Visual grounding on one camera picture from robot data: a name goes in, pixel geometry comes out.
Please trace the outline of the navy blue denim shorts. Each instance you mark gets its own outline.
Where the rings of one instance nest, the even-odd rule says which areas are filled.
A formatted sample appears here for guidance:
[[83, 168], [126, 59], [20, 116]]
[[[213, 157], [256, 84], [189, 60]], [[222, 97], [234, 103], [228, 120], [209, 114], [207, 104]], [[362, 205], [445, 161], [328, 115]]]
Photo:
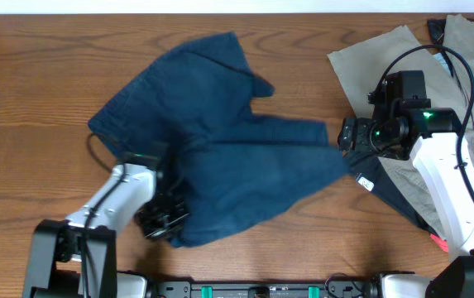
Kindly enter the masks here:
[[347, 173], [324, 123], [251, 110], [274, 92], [227, 32], [160, 56], [88, 125], [115, 156], [168, 145], [189, 211], [170, 244], [197, 247], [272, 219]]

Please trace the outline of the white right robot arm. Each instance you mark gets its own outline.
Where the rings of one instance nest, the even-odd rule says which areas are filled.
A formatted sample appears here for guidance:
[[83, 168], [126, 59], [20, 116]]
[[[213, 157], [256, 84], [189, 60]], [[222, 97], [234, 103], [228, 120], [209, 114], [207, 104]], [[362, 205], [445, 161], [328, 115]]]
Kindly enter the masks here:
[[342, 151], [410, 161], [432, 197], [448, 245], [449, 265], [435, 278], [410, 272], [377, 275], [366, 297], [474, 297], [474, 166], [450, 108], [414, 108], [376, 119], [346, 118]]

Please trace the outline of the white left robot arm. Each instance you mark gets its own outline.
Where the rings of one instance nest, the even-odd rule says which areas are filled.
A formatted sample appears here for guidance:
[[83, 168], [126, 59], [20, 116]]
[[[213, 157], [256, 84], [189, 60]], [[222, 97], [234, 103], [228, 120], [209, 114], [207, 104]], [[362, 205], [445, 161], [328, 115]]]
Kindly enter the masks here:
[[117, 268], [117, 237], [137, 221], [146, 238], [172, 238], [188, 216], [183, 180], [158, 162], [116, 164], [103, 187], [63, 220], [45, 219], [32, 234], [25, 297], [156, 297], [141, 273]]

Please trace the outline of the black garment with white tag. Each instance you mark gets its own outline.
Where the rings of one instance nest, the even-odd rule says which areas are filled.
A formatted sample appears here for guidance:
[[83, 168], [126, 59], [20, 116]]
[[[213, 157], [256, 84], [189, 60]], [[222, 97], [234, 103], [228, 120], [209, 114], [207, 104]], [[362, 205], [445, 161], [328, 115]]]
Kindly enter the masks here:
[[435, 236], [437, 232], [421, 217], [414, 207], [400, 193], [385, 172], [377, 156], [370, 153], [351, 151], [343, 156], [349, 167], [349, 174], [358, 182], [372, 183], [367, 190], [408, 219], [415, 227]]

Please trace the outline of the beige khaki shorts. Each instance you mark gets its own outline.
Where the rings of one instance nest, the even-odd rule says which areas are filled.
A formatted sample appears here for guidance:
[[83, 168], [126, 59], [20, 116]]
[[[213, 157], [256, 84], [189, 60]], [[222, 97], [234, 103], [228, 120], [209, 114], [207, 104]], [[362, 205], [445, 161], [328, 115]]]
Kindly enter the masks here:
[[[431, 20], [428, 25], [432, 42], [442, 43], [459, 53], [474, 75], [474, 20], [449, 15], [442, 20]], [[401, 59], [397, 65], [391, 64], [400, 54], [418, 45], [419, 41], [410, 29], [399, 26], [389, 33], [329, 54], [328, 58], [357, 117], [369, 118], [372, 115], [373, 108], [366, 96], [375, 89], [385, 70], [423, 71], [432, 105], [452, 108], [459, 117], [464, 115], [469, 102], [470, 83], [464, 67], [456, 58], [442, 62], [427, 50], [419, 50]], [[465, 138], [474, 165], [474, 104]], [[378, 159], [400, 193], [442, 238], [443, 226], [417, 170], [408, 161]]]

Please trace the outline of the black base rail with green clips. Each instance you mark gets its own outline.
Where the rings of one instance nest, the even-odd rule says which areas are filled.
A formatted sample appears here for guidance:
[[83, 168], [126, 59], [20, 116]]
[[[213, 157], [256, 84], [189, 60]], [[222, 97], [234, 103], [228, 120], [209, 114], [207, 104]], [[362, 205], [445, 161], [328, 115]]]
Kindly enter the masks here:
[[374, 281], [338, 273], [325, 281], [289, 283], [154, 281], [135, 272], [117, 274], [119, 297], [145, 298], [377, 298]]

